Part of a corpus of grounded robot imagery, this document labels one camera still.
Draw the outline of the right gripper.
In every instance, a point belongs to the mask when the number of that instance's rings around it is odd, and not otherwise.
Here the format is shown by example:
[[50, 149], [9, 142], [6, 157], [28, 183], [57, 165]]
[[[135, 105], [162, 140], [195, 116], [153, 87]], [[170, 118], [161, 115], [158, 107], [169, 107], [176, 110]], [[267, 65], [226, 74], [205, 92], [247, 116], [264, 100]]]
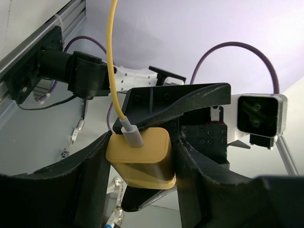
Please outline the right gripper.
[[229, 169], [228, 127], [221, 105], [230, 103], [228, 83], [136, 87], [127, 92], [122, 112], [139, 130], [179, 117], [179, 135], [198, 152]]

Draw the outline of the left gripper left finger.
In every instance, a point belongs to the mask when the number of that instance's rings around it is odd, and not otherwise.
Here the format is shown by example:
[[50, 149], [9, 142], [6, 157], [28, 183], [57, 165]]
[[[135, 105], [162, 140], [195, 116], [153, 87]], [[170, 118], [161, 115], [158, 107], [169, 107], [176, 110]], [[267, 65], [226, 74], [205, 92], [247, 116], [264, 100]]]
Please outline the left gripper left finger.
[[3, 228], [100, 228], [110, 164], [106, 132], [87, 147], [31, 174], [0, 177]]

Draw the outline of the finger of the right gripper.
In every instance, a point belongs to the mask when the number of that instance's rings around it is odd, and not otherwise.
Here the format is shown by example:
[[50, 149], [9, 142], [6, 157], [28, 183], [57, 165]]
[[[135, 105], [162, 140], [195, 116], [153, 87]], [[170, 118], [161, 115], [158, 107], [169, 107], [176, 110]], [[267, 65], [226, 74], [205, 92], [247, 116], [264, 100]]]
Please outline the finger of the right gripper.
[[177, 190], [176, 184], [167, 190], [126, 187], [121, 208], [125, 212], [137, 212]]

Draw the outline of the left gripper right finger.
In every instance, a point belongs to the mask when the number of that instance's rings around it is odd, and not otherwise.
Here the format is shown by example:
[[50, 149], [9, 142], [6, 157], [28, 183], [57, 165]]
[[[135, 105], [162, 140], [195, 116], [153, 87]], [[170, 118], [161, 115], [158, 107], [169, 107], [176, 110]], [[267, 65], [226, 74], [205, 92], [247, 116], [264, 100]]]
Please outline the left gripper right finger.
[[195, 150], [174, 144], [180, 219], [184, 228], [301, 228], [302, 176], [248, 178]]

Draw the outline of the yellow charger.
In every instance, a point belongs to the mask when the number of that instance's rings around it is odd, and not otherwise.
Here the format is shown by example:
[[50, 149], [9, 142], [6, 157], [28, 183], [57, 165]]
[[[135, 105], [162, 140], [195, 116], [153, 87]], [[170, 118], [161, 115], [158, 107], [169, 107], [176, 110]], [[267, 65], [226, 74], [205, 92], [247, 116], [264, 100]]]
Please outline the yellow charger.
[[144, 145], [132, 148], [124, 136], [110, 137], [105, 157], [129, 187], [167, 190], [176, 183], [169, 133], [160, 127], [142, 131]]

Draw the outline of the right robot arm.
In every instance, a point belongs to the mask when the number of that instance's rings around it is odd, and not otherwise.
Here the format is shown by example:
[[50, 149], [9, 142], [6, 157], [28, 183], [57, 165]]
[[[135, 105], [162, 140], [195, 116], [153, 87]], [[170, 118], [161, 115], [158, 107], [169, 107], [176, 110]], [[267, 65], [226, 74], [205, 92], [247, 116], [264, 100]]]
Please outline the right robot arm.
[[[109, 67], [101, 59], [82, 52], [68, 54], [42, 50], [38, 54], [40, 77], [66, 83], [75, 97], [91, 100], [111, 93]], [[227, 83], [165, 85], [176, 74], [152, 67], [155, 86], [132, 88], [123, 107], [123, 119], [114, 124], [106, 157], [127, 183], [122, 208], [142, 209], [175, 184], [172, 142], [178, 126], [163, 127], [185, 113], [231, 102]]]

